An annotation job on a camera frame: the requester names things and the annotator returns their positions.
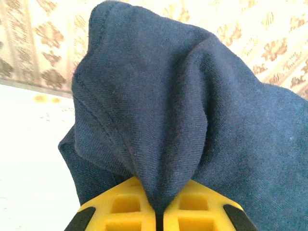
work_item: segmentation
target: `wallpaper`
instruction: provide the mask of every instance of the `wallpaper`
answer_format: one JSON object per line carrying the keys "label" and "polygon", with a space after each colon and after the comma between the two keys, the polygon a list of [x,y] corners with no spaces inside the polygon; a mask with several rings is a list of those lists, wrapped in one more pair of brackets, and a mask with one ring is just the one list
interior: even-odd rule
{"label": "wallpaper", "polygon": [[[122,0],[202,27],[260,81],[308,100],[308,0]],[[0,79],[70,92],[101,0],[0,0]]]}

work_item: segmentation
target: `yellow plastic object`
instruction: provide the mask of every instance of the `yellow plastic object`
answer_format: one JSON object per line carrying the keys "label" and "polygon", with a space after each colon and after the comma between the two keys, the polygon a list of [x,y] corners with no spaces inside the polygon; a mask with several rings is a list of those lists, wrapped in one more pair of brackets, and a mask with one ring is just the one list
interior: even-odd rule
{"label": "yellow plastic object", "polygon": [[[190,180],[165,211],[164,231],[256,231],[243,215],[236,202]],[[65,231],[155,231],[155,226],[155,212],[132,177],[83,204]]]}

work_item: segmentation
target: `navy blue fabric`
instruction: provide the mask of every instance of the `navy blue fabric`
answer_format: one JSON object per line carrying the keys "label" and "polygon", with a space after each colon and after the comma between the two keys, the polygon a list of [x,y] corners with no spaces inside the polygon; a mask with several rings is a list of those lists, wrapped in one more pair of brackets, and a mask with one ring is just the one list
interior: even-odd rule
{"label": "navy blue fabric", "polygon": [[136,176],[157,214],[193,179],[261,231],[308,230],[308,102],[212,33],[129,4],[91,13],[59,149],[83,204]]}

